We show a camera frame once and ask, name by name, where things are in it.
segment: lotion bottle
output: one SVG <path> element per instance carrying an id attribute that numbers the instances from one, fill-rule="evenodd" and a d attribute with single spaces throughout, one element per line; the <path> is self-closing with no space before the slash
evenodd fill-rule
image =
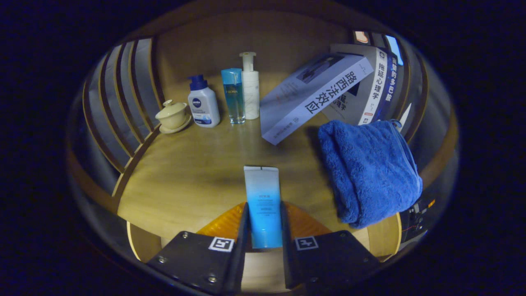
<path id="1" fill-rule="evenodd" d="M 245 119 L 252 120 L 259 117 L 259 72 L 254 71 L 255 52 L 239 54 L 243 58 L 243 100 L 245 101 Z"/>
<path id="2" fill-rule="evenodd" d="M 202 74 L 191 76 L 189 79 L 192 83 L 190 83 L 188 104 L 195 123 L 202 127 L 216 126 L 220 121 L 216 93 L 208 87 L 208 81 Z"/>

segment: product label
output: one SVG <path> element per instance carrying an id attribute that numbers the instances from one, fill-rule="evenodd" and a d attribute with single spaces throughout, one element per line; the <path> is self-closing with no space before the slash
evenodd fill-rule
<path id="1" fill-rule="evenodd" d="M 192 100 L 192 105 L 194 105 L 196 108 L 201 107 L 201 100 L 195 97 L 195 98 Z"/>
<path id="2" fill-rule="evenodd" d="M 194 114 L 194 121 L 199 124 L 212 124 L 210 114 Z"/>
<path id="3" fill-rule="evenodd" d="M 190 110 L 194 116 L 194 121 L 199 124 L 212 124 L 212 117 L 210 115 L 210 107 L 206 98 L 190 97 Z"/>

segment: blue towel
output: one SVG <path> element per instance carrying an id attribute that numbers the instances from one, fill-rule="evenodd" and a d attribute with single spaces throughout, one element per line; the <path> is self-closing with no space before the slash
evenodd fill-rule
<path id="1" fill-rule="evenodd" d="M 422 193 L 422 178 L 393 124 L 353 126 L 333 120 L 318 131 L 323 162 L 342 222 L 363 228 L 407 210 Z"/>

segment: table surface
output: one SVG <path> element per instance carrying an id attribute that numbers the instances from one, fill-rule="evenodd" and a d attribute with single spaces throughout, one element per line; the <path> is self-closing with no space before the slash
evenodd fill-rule
<path id="1" fill-rule="evenodd" d="M 326 172 L 319 160 L 318 113 L 280 144 L 261 137 L 259 120 L 232 125 L 226 114 L 214 128 L 191 123 L 181 132 L 158 135 L 137 164 L 121 197 L 118 215 L 171 239 L 197 232 L 246 201 L 244 165 L 279 169 L 281 198 L 332 231 L 349 230 L 369 249 L 367 229 L 341 223 Z"/>

